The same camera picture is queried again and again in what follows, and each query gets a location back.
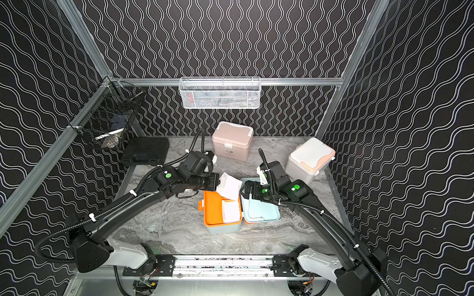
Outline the blue orange first aid box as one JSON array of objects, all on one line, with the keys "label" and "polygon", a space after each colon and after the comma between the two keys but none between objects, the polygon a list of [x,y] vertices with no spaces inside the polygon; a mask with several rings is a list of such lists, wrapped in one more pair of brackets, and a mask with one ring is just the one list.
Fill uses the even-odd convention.
[{"label": "blue orange first aid box", "polygon": [[227,199],[211,191],[204,193],[198,210],[204,212],[204,225],[210,234],[235,233],[241,229],[242,223],[269,223],[280,219],[276,205],[258,201],[252,196]]}]

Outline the white gauze packet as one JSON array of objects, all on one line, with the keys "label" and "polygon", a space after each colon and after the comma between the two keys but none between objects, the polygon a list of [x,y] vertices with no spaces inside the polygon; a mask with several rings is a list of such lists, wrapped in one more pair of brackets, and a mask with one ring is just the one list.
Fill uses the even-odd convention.
[{"label": "white gauze packet", "polygon": [[238,201],[222,201],[222,219],[225,224],[236,223],[241,219],[241,210]]},{"label": "white gauze packet", "polygon": [[232,201],[238,201],[239,191],[243,182],[234,178],[233,176],[230,176],[227,173],[223,173],[222,176],[219,178],[219,181],[220,183],[216,187],[216,192],[223,198]]}]

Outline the white pink first aid box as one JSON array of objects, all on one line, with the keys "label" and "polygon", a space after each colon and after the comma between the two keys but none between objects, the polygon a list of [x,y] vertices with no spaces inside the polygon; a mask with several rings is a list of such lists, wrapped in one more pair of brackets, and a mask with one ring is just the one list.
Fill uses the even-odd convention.
[{"label": "white pink first aid box", "polygon": [[334,159],[333,148],[317,138],[310,138],[290,154],[285,172],[293,180],[301,180],[310,185]]}]

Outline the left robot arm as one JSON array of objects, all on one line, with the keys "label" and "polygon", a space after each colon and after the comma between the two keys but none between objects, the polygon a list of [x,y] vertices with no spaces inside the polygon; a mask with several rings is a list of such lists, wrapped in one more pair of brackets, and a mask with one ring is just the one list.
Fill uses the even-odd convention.
[{"label": "left robot arm", "polygon": [[[71,215],[67,227],[40,239],[35,255],[50,263],[74,264],[81,273],[109,265],[126,266],[148,273],[155,258],[146,244],[126,244],[111,234],[148,208],[173,196],[187,199],[201,191],[214,192],[220,183],[213,171],[215,154],[205,148],[205,132],[199,130],[182,157],[148,171],[136,188],[89,215]],[[43,252],[53,238],[65,236],[72,259],[52,257]]]}]

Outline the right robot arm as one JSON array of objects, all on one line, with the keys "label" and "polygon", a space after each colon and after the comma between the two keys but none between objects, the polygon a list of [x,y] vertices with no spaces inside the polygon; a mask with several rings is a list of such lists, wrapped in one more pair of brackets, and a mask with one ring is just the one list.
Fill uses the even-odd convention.
[{"label": "right robot arm", "polygon": [[278,161],[268,162],[258,150],[262,163],[257,170],[266,182],[246,181],[244,197],[277,207],[286,207],[316,230],[334,251],[334,256],[295,249],[291,272],[314,273],[337,285],[345,296],[371,296],[380,287],[395,294],[386,280],[387,255],[362,243],[322,205],[314,191],[302,180],[292,181]]}]

